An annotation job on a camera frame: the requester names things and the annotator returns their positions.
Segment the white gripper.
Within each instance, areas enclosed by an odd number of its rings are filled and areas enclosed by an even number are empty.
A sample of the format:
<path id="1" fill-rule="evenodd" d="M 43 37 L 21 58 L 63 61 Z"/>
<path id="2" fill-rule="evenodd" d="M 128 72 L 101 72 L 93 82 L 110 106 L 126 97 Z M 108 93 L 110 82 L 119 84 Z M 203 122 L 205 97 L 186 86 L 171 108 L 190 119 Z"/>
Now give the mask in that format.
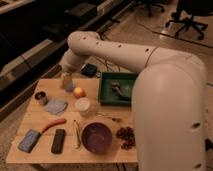
<path id="1" fill-rule="evenodd" d="M 61 75 L 63 89 L 65 89 L 65 85 L 68 82 L 73 83 L 72 75 L 70 73 L 75 73 L 82 65 L 83 65 L 83 63 L 81 61 L 77 61 L 77 60 L 63 59 L 60 61 L 60 66 L 61 66 L 62 70 L 64 72 L 67 72 L 67 73 L 63 73 Z"/>

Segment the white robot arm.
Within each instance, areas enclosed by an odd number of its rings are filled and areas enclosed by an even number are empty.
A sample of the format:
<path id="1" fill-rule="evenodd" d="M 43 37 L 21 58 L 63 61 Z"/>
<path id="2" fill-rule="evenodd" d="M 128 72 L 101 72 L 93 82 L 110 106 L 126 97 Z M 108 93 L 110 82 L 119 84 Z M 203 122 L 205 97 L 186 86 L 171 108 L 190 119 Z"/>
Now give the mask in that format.
<path id="1" fill-rule="evenodd" d="M 196 55 L 162 47 L 103 41 L 74 31 L 60 65 L 75 72 L 96 56 L 138 75 L 131 110 L 139 171 L 207 171 L 207 70 Z"/>

